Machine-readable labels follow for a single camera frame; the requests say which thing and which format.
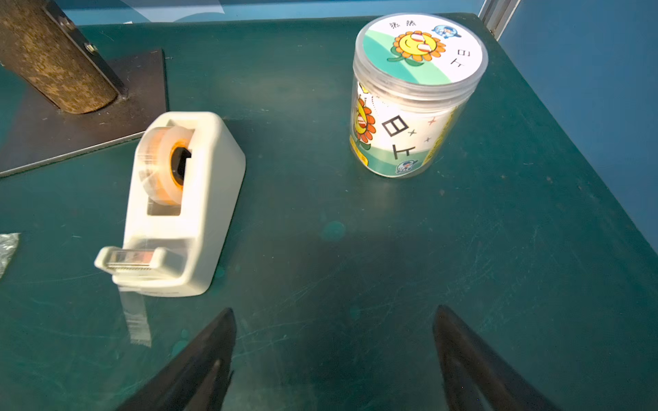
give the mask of blue wall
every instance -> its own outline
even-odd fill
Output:
[[[656,0],[522,0],[500,43],[658,250]]]
[[[77,25],[478,13],[484,0],[58,0]]]

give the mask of table surface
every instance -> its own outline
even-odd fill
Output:
[[[210,289],[146,298],[150,349],[93,266],[122,243],[136,142],[0,179],[0,233],[21,233],[0,279],[3,409],[111,410],[229,306],[227,411],[445,410],[439,304],[565,410],[655,408],[656,254],[477,18],[448,17],[489,68],[403,181],[349,150],[369,18],[84,28],[108,59],[164,49],[170,110],[221,115],[247,172]],[[0,85],[2,135],[24,86]]]

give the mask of metal base plate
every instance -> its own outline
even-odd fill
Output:
[[[87,114],[59,110],[29,87],[0,147],[0,177],[141,137],[166,107],[161,50],[109,61],[128,98]]]

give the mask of plastic bag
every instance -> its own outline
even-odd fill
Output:
[[[16,252],[18,247],[18,233],[0,234],[0,278],[2,278],[11,256]]]

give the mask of clear tape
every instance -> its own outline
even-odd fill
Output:
[[[119,297],[126,317],[131,344],[145,345],[151,348],[151,328],[146,314],[144,296],[133,289],[119,288]]]
[[[0,278],[18,247],[18,233],[0,234]]]
[[[181,126],[158,127],[141,138],[135,167],[146,193],[158,204],[182,202],[183,187],[172,175],[172,155],[177,147],[188,147],[192,133]]]

